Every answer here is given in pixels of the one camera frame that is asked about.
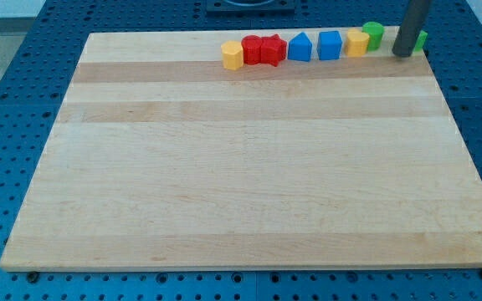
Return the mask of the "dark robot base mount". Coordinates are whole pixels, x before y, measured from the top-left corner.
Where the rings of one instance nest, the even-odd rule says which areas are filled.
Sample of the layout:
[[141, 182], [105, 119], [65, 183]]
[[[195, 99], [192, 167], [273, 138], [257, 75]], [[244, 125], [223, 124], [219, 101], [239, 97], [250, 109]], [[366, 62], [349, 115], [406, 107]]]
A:
[[292, 13], [296, 0], [207, 0], [207, 15], [226, 13]]

